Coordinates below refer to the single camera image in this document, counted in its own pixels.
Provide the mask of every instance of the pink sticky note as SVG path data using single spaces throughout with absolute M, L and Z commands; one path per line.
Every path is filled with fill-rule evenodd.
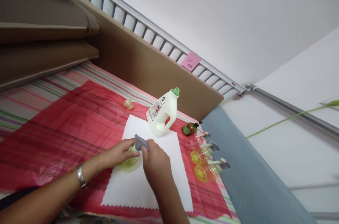
M 200 63 L 200 61 L 201 58 L 192 51 L 190 51 L 186 58 L 181 63 L 181 65 L 191 72 L 198 65 L 198 63 Z

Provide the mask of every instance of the gray pump nozzle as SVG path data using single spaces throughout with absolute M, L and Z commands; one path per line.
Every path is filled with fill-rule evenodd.
M 214 151 L 216 151 L 216 150 L 218 150 L 219 151 L 219 147 L 215 144 L 215 143 L 213 143 L 213 142 L 211 142 L 211 147 L 210 147 L 210 149 L 212 150 L 212 152 L 214 152 Z
M 227 168 L 231 168 L 231 166 L 226 162 L 226 160 L 224 158 L 221 158 L 220 159 L 220 164 L 219 166 L 222 168 L 222 169 L 227 169 Z
M 148 146 L 148 143 L 147 143 L 146 140 L 144 140 L 143 138 L 139 137 L 138 134 L 135 134 L 134 137 L 137 140 L 137 142 L 134 145 L 135 150 L 141 151 L 141 147 L 144 146 L 149 151 L 149 146 Z

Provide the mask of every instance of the bangle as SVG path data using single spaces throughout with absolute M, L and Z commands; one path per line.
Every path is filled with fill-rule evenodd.
M 80 187 L 87 189 L 87 183 L 84 181 L 84 176 L 82 175 L 82 163 L 80 163 L 77 167 L 77 175 L 78 175 L 78 180 L 80 182 Z

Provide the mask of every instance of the striped bedsheet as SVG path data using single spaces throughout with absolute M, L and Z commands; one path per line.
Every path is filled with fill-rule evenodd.
M 1 93 L 0 140 L 20 128 L 61 96 L 83 85 L 87 80 L 92 80 L 126 99 L 130 98 L 133 102 L 138 102 L 147 107 L 150 107 L 156 100 L 153 96 L 96 67 L 91 62 L 86 62 L 38 79 L 25 86 Z M 178 111 L 178 118 L 187 122 L 197 122 L 180 111 Z M 231 212 L 231 216 L 222 216 L 217 220 L 210 220 L 204 217 L 190 218 L 191 223 L 240 223 L 221 178 L 218 177 L 216 181 Z

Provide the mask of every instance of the white paper sheet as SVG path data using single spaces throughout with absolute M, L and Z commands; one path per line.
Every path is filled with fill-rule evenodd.
M 135 134 L 146 140 L 154 139 L 167 153 L 171 159 L 173 178 L 184 209 L 186 212 L 192 212 L 191 190 L 180 152 L 177 133 L 168 131 L 161 138 L 157 138 L 149 128 L 147 121 L 130 115 L 122 139 L 134 138 Z M 119 168 L 113 169 L 101 205 L 159 209 L 155 195 L 147 182 L 142 167 L 142 155 L 131 172 L 124 172 Z

